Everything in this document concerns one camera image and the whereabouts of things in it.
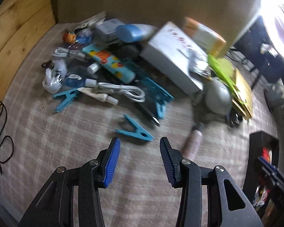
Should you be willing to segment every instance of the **white bottle cap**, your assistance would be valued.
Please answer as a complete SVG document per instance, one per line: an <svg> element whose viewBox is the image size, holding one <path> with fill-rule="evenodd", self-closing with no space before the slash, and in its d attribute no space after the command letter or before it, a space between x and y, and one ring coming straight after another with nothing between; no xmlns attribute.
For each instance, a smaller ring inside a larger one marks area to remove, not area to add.
<svg viewBox="0 0 284 227"><path fill-rule="evenodd" d="M93 63L87 68L87 72L92 75L96 73L99 69L100 69L99 64Z"/></svg>
<svg viewBox="0 0 284 227"><path fill-rule="evenodd" d="M106 99L106 102L113 104L113 105L118 105L119 100L114 97L108 96Z"/></svg>
<svg viewBox="0 0 284 227"><path fill-rule="evenodd" d="M87 78L87 79L85 80L85 86L86 86L86 87L92 87L92 88L94 88L96 85L97 85L97 80L95 80L95 79L89 79L89 78Z"/></svg>

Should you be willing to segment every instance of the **blue bottle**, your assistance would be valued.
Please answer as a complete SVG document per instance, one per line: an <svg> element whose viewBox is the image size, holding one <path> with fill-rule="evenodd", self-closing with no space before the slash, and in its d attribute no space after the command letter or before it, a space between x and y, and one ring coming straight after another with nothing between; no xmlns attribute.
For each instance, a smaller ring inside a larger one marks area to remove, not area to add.
<svg viewBox="0 0 284 227"><path fill-rule="evenodd" d="M86 77L81 77L77 74L70 74L66 77L64 81L64 85L72 88L80 88L80 87L95 87L97 81L94 79L89 79Z"/></svg>
<svg viewBox="0 0 284 227"><path fill-rule="evenodd" d="M156 32L156 27L144 24L127 24L116 28L117 38L126 43L148 40Z"/></svg>

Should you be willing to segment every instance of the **wall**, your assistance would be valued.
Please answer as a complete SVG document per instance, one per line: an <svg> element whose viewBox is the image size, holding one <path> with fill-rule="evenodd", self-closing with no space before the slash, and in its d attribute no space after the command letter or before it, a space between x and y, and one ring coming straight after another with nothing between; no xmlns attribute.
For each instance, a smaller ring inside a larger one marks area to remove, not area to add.
<svg viewBox="0 0 284 227"><path fill-rule="evenodd" d="M58 21L79 22L106 10L125 22L182 25L191 17L219 33L227 48L256 13L256 0L58 0Z"/></svg>

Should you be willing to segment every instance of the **lamp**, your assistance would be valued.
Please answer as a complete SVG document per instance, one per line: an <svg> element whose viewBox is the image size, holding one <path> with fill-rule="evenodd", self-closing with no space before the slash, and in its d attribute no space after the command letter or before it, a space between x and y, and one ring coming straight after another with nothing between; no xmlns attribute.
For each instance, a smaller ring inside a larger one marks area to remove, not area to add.
<svg viewBox="0 0 284 227"><path fill-rule="evenodd" d="M260 14L273 46L284 58L284 0L261 0Z"/></svg>

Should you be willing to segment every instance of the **white cord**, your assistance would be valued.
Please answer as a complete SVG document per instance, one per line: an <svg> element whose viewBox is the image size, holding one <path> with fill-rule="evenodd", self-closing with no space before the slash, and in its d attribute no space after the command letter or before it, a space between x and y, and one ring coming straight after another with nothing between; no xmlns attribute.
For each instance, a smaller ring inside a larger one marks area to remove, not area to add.
<svg viewBox="0 0 284 227"><path fill-rule="evenodd" d="M52 55L56 57L72 57L81 61L87 61L86 54L84 54L80 50L69 50L66 48L58 47L55 52L52 53Z"/></svg>
<svg viewBox="0 0 284 227"><path fill-rule="evenodd" d="M139 103L145 102L144 91L135 86L115 85L112 83L99 82L97 83L97 87L104 89L103 91L105 91L106 89L109 93L123 94L128 99L134 102L139 102Z"/></svg>

